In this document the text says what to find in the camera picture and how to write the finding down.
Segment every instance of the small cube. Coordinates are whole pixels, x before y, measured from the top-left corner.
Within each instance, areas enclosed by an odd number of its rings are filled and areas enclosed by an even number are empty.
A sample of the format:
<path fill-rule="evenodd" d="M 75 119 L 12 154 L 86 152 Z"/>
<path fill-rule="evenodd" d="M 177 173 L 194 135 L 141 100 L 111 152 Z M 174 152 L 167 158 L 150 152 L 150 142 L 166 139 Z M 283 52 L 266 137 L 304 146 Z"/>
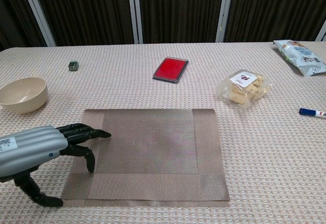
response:
<path fill-rule="evenodd" d="M 70 71 L 77 71 L 78 70 L 78 68 L 79 68 L 79 64 L 78 64 L 78 61 L 71 61 L 70 63 L 69 63 L 69 70 Z"/>

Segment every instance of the robot finger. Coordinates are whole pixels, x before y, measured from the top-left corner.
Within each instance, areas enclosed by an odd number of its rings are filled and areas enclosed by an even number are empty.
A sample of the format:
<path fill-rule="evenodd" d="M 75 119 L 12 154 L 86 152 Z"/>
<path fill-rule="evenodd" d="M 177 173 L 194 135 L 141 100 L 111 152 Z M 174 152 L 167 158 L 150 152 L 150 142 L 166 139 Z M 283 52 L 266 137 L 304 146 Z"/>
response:
<path fill-rule="evenodd" d="M 14 178 L 15 185 L 31 198 L 31 200 L 44 207 L 62 207 L 63 201 L 56 197 L 46 196 L 40 191 L 39 186 L 27 173 L 24 176 Z"/>
<path fill-rule="evenodd" d="M 80 132 L 87 132 L 87 131 L 91 131 L 93 130 L 92 127 L 90 126 L 84 126 L 84 127 L 80 127 L 80 128 L 75 128 L 75 129 L 71 129 L 71 130 L 68 130 L 68 131 L 64 131 L 62 132 L 62 134 L 65 136 L 65 138 L 69 137 L 69 136 L 72 136 L 74 134 L 78 134 Z"/>
<path fill-rule="evenodd" d="M 86 159 L 86 166 L 89 172 L 94 172 L 95 168 L 95 156 L 87 147 L 79 145 L 70 145 L 66 149 L 60 151 L 60 155 L 70 155 L 70 156 L 83 156 Z"/>
<path fill-rule="evenodd" d="M 78 132 L 74 135 L 70 135 L 67 137 L 67 141 L 69 145 L 81 144 L 86 142 L 89 139 L 101 137 L 101 138 L 108 138 L 111 134 L 103 131 L 103 130 L 90 130 L 86 132 Z"/>
<path fill-rule="evenodd" d="M 59 130 L 61 133 L 65 132 L 65 131 L 69 131 L 72 129 L 78 129 L 78 128 L 82 128 L 88 125 L 82 124 L 82 123 L 76 123 L 76 124 L 71 124 L 71 125 L 67 125 L 67 126 L 61 126 L 61 127 L 57 127 L 56 129 Z"/>

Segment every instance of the beige bowl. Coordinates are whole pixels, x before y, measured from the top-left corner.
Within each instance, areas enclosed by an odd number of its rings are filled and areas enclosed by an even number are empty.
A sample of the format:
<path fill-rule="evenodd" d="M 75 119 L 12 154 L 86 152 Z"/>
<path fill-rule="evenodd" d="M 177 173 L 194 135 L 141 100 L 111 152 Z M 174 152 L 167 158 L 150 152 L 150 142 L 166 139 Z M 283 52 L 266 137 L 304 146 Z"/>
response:
<path fill-rule="evenodd" d="M 37 77 L 16 80 L 0 90 L 0 105 L 18 114 L 39 109 L 46 99 L 46 82 Z"/>

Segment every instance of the silver robotic arm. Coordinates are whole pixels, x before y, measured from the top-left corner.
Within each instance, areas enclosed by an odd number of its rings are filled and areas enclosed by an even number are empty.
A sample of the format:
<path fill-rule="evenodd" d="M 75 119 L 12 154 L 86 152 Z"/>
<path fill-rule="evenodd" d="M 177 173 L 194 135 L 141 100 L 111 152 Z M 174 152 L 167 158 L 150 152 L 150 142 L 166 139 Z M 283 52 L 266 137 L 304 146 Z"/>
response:
<path fill-rule="evenodd" d="M 15 185 L 35 203 L 44 207 L 61 207 L 62 200 L 42 193 L 30 173 L 60 155 L 83 156 L 89 172 L 94 172 L 95 156 L 92 150 L 77 144 L 110 136 L 103 130 L 72 124 L 59 128 L 41 126 L 0 137 L 0 182 L 14 180 Z"/>

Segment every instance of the curtain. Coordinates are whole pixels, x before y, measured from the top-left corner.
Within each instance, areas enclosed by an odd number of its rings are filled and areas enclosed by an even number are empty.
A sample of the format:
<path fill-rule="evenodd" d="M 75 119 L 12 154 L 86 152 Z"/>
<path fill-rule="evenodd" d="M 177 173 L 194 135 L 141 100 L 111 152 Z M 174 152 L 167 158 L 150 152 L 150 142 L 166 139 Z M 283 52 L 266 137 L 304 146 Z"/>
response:
<path fill-rule="evenodd" d="M 314 41 L 326 0 L 231 0 L 225 42 Z"/>
<path fill-rule="evenodd" d="M 57 46 L 133 43 L 129 0 L 39 0 Z"/>
<path fill-rule="evenodd" d="M 144 43 L 215 42 L 222 0 L 140 0 Z"/>
<path fill-rule="evenodd" d="M 0 51 L 46 46 L 28 0 L 0 0 Z"/>

